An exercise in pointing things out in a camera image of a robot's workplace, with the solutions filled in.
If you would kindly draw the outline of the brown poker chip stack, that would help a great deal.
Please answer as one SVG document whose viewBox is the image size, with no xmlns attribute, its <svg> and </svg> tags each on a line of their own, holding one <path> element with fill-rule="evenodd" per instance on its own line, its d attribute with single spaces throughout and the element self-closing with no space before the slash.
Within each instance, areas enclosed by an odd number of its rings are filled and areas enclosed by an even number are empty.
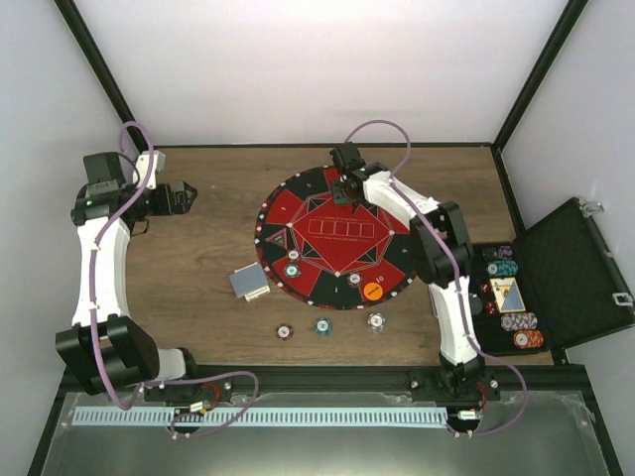
<svg viewBox="0 0 635 476">
<path fill-rule="evenodd" d="M 291 324 L 283 323 L 276 328 L 276 336 L 282 340 L 288 340 L 294 334 L 294 327 Z"/>
</svg>

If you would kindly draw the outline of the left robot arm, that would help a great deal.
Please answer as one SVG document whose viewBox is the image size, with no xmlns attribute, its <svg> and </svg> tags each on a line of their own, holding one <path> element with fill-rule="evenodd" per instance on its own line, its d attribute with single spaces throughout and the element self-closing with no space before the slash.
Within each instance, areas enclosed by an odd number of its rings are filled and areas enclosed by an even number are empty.
<svg viewBox="0 0 635 476">
<path fill-rule="evenodd" d="M 161 349 L 131 317 L 126 295 L 126 254 L 134 227 L 152 217 L 186 214 L 197 197 L 188 183 L 159 183 L 165 167 L 160 151 L 132 162 L 116 152 L 83 159 L 87 183 L 70 219 L 80 242 L 78 301 L 68 330 L 56 335 L 56 350 L 83 390 L 107 393 L 151 381 L 166 382 L 180 400 L 194 399 L 202 375 L 184 348 Z"/>
</svg>

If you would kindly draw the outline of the teal poker chip stack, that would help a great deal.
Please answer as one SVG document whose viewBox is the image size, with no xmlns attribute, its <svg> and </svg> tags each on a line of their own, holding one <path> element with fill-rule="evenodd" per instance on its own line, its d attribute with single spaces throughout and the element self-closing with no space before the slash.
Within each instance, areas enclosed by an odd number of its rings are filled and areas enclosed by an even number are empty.
<svg viewBox="0 0 635 476">
<path fill-rule="evenodd" d="M 315 321 L 314 331 L 319 336 L 329 336 L 332 333 L 332 323 L 327 318 L 319 318 Z"/>
</svg>

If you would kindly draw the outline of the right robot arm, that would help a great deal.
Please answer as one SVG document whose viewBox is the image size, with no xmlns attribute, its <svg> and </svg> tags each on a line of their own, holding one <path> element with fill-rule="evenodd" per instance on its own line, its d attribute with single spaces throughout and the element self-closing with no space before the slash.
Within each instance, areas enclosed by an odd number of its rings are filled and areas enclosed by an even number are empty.
<svg viewBox="0 0 635 476">
<path fill-rule="evenodd" d="M 329 155 L 339 173 L 331 186 L 336 204 L 375 205 L 408 227 L 413 267 L 428 286 L 440 327 L 440 385 L 448 397 L 464 399 L 484 361 L 470 312 L 473 246 L 460 207 L 421 195 L 380 163 L 365 163 L 352 143 Z"/>
</svg>

